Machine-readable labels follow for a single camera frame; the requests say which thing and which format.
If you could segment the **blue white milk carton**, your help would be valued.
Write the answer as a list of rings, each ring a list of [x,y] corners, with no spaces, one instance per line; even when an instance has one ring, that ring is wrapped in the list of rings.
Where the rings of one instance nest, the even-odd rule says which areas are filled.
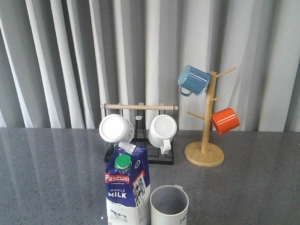
[[[148,158],[131,156],[120,142],[105,166],[106,211],[109,225],[150,224]]]

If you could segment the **white grey HOME mug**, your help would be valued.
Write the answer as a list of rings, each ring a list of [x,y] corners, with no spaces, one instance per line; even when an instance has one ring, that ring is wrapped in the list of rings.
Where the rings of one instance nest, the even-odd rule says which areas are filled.
[[[179,185],[163,185],[150,195],[152,225],[186,225],[189,198]]]

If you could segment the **ribbed white mug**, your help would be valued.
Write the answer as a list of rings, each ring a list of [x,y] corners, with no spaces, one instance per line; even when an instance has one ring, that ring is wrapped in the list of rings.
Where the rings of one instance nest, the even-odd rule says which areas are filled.
[[[156,116],[150,125],[149,142],[156,148],[160,148],[162,154],[171,150],[171,141],[177,131],[177,123],[169,115]]]

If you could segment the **smooth white mug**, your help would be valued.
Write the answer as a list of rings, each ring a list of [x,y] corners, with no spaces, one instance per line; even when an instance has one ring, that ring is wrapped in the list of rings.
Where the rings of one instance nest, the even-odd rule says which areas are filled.
[[[134,136],[134,128],[130,121],[119,114],[105,116],[99,124],[99,134],[108,143],[129,143]]]

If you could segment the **blue enamel mug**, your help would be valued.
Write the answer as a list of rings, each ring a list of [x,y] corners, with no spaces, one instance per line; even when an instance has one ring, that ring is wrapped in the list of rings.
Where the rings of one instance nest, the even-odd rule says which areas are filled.
[[[201,95],[210,83],[210,73],[203,72],[191,65],[187,65],[181,71],[178,78],[180,93],[189,97],[192,93]]]

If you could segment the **wooden mug tree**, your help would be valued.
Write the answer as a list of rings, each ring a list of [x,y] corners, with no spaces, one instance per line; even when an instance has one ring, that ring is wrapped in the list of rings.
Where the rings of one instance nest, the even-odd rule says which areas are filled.
[[[219,100],[219,98],[215,97],[217,78],[235,69],[236,67],[232,67],[219,74],[217,72],[210,72],[210,83],[206,93],[205,115],[201,116],[197,113],[188,111],[189,114],[204,120],[202,140],[200,142],[192,142],[184,149],[186,159],[194,165],[215,167],[220,165],[224,160],[225,156],[223,151],[218,146],[209,142],[211,115],[214,102]]]

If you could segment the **orange enamel mug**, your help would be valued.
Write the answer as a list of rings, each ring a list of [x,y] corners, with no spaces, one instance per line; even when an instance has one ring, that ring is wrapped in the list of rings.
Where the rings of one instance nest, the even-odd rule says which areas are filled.
[[[222,135],[240,125],[240,120],[232,108],[226,108],[211,115],[211,122]]]

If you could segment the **grey white curtain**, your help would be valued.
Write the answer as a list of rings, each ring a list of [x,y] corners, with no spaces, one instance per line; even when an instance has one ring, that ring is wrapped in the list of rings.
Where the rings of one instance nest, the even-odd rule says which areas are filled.
[[[184,97],[181,70],[236,69],[214,110],[240,131],[300,129],[297,0],[3,0],[0,125],[97,128],[103,103],[177,105],[200,130],[205,95]]]

